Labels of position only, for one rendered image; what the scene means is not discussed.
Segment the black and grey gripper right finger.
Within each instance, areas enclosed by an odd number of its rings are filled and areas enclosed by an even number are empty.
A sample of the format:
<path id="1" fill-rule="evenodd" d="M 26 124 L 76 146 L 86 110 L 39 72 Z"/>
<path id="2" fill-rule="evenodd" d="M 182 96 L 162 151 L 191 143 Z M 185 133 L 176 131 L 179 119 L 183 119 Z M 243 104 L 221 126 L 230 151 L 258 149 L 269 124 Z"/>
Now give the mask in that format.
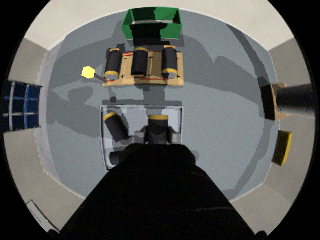
<path id="1" fill-rule="evenodd" d="M 169 144 L 181 144 L 181 133 L 176 132 L 171 126 L 167 127 L 167 142 Z"/>

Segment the green open-top box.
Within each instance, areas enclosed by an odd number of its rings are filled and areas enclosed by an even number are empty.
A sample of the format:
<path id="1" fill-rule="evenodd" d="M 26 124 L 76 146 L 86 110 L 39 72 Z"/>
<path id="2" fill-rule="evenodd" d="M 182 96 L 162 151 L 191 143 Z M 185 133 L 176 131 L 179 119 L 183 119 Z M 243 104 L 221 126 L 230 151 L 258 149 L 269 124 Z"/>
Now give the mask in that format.
<path id="1" fill-rule="evenodd" d="M 127 40 L 143 38 L 179 39 L 181 27 L 179 8 L 174 7 L 128 9 L 121 25 Z"/>

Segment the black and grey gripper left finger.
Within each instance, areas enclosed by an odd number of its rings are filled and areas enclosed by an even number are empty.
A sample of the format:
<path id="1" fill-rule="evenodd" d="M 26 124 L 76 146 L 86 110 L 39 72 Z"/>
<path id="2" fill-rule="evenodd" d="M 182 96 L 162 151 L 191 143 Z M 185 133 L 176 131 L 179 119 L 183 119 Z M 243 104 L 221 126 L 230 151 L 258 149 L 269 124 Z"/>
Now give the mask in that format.
<path id="1" fill-rule="evenodd" d="M 148 126 L 144 126 L 140 131 L 134 132 L 134 143 L 147 143 L 148 141 Z"/>

